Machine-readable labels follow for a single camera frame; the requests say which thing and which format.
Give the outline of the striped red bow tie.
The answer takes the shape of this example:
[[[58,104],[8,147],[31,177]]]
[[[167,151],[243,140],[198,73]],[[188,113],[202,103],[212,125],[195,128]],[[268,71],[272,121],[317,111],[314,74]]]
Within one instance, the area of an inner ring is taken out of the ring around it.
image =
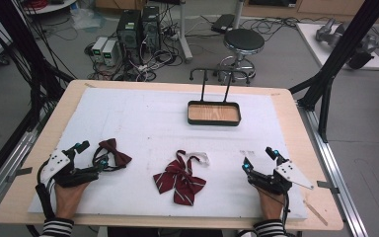
[[[193,174],[192,162],[209,165],[205,152],[186,152],[178,150],[176,159],[169,163],[162,173],[153,176],[160,194],[174,191],[173,201],[176,204],[193,206],[195,195],[206,185],[206,181]]]

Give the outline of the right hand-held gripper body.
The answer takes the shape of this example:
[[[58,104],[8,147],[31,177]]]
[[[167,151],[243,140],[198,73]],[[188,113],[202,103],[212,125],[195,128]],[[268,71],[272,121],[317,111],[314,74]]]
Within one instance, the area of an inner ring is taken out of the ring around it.
[[[314,185],[292,161],[277,165],[271,175],[265,175],[254,169],[252,175],[247,176],[247,179],[252,186],[275,195],[287,194],[292,184],[309,190],[314,189]]]

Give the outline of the grey metal bracket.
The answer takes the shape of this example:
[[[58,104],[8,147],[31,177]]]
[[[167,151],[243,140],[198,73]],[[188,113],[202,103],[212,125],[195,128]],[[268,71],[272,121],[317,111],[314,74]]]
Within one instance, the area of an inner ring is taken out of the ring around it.
[[[332,183],[330,182],[323,182],[323,181],[318,181],[317,186],[322,189],[328,189],[333,195],[336,195],[340,192],[340,189],[335,187]]]
[[[12,175],[7,176],[6,182],[13,183],[17,177],[28,175],[32,172],[32,170],[33,170],[33,167],[16,170]]]

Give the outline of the black rack with wooden tray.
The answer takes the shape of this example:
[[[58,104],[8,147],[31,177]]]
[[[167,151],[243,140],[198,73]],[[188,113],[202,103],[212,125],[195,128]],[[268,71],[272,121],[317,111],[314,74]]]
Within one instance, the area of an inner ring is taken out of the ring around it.
[[[230,75],[227,81],[224,98],[220,102],[205,101],[204,93],[208,72],[213,68],[195,68],[190,72],[189,79],[193,79],[195,71],[203,72],[200,99],[198,101],[189,101],[187,108],[188,123],[193,125],[221,125],[221,126],[238,126],[242,120],[240,106],[235,102],[228,102],[228,93],[231,83],[235,81],[236,74],[242,74],[249,81],[249,75],[238,69],[218,69],[218,72],[225,72]]]

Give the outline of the slim black computer tower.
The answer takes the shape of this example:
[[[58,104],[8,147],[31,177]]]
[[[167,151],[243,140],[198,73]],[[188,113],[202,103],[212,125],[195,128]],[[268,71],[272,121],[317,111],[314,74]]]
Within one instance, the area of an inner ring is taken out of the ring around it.
[[[146,50],[155,52],[160,45],[160,10],[158,6],[145,6],[142,11],[143,42]]]

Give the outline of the grey robot part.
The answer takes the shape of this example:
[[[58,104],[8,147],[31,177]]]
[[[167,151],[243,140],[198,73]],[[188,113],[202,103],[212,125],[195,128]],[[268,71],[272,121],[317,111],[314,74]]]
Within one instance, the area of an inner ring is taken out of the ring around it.
[[[332,32],[332,26],[335,21],[334,18],[331,18],[320,27],[315,33],[315,40],[318,42],[325,41],[330,47],[335,47],[345,32],[344,24],[338,25],[335,31]]]

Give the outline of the white metal stand leg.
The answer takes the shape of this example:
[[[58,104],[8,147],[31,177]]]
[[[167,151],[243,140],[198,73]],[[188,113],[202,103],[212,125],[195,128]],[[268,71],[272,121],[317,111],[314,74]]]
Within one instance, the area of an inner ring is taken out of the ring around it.
[[[193,59],[190,51],[190,46],[186,38],[186,0],[180,1],[180,30],[179,30],[179,42],[184,54],[185,63],[190,63]]]

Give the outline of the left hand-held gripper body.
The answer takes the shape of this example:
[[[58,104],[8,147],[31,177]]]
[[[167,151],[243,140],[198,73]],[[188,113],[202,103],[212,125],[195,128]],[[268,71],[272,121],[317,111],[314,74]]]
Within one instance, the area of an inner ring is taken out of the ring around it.
[[[74,165],[76,149],[54,150],[38,170],[38,182],[45,187],[52,180],[62,188],[72,188],[99,179],[99,168],[79,169]]]

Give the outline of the plain dark red bow tie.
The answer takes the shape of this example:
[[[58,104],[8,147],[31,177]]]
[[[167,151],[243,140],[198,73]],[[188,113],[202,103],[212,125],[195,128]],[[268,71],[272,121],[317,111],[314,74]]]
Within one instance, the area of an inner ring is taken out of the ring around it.
[[[94,161],[102,159],[106,159],[109,162],[109,166],[103,172],[123,169],[132,160],[130,156],[116,149],[116,140],[114,138],[103,140],[99,143],[99,147],[94,153],[92,164]]]

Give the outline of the clear plastic bag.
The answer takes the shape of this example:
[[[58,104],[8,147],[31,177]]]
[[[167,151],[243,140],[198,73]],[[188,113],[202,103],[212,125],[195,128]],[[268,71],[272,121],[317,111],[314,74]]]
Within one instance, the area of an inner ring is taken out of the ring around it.
[[[75,30],[93,33],[101,29],[106,23],[106,19],[92,9],[71,9],[70,15],[73,21],[72,27]]]

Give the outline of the person's right hand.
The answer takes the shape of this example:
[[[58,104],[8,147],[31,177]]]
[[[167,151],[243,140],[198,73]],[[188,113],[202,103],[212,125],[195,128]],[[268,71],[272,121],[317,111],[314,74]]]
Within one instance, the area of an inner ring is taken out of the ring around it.
[[[279,219],[284,207],[284,196],[258,189],[262,214],[265,220]]]

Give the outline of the thin wooden stick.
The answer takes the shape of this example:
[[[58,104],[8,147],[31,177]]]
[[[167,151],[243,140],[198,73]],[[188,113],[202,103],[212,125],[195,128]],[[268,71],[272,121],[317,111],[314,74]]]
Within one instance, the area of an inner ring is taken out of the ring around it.
[[[320,212],[312,205],[310,204],[308,201],[306,201],[305,199],[303,200],[305,206],[307,206],[310,211],[325,225],[325,226],[328,226],[328,221],[323,217],[323,215],[320,214]]]

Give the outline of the flat black box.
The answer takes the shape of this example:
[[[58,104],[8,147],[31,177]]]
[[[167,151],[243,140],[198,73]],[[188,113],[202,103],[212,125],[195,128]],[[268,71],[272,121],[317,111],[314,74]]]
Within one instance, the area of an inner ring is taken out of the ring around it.
[[[233,28],[235,16],[233,14],[221,15],[211,26],[211,29],[219,34],[225,34]]]

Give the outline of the white foam board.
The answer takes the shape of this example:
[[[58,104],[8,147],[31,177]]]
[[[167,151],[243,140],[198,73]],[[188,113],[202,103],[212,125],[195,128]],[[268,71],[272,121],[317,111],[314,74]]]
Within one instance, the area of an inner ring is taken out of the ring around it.
[[[79,168],[91,165],[103,140],[113,138],[131,162],[123,169],[101,173],[86,189],[81,214],[174,217],[259,217],[259,197],[242,169],[249,159],[269,174],[275,167],[266,154],[289,153],[272,98],[231,93],[228,101],[241,110],[236,126],[193,125],[188,103],[198,93],[88,88],[64,128],[57,147],[88,141],[75,158]],[[176,204],[173,192],[159,193],[154,175],[164,171],[179,150],[201,152],[193,173],[206,181],[192,206]]]

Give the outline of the black round stool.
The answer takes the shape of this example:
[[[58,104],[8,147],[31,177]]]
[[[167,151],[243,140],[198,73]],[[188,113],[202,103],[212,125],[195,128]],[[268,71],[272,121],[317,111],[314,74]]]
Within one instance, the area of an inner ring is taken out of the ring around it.
[[[262,51],[265,46],[264,38],[257,32],[247,29],[236,29],[227,32],[223,43],[232,55],[226,56],[218,64],[218,69],[234,69],[239,71],[237,80],[245,80],[250,84],[250,80],[256,76],[256,67],[248,59],[249,55],[254,55]],[[230,77],[229,72],[215,71],[215,75],[220,81]]]

